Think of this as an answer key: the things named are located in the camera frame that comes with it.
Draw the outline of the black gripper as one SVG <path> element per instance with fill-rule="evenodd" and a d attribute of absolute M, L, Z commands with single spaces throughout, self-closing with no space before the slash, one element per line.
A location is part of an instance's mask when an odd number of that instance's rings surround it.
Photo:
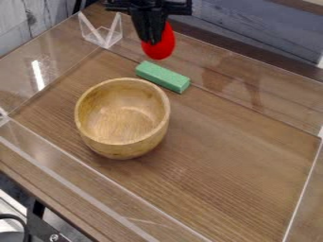
<path fill-rule="evenodd" d="M 105 0 L 104 7 L 107 10 L 126 13 L 134 10 L 131 20 L 140 40 L 158 44 L 162 41 L 168 15 L 191 15 L 194 0 Z M 150 14 L 138 10 L 162 11 L 152 14 L 151 26 Z"/>

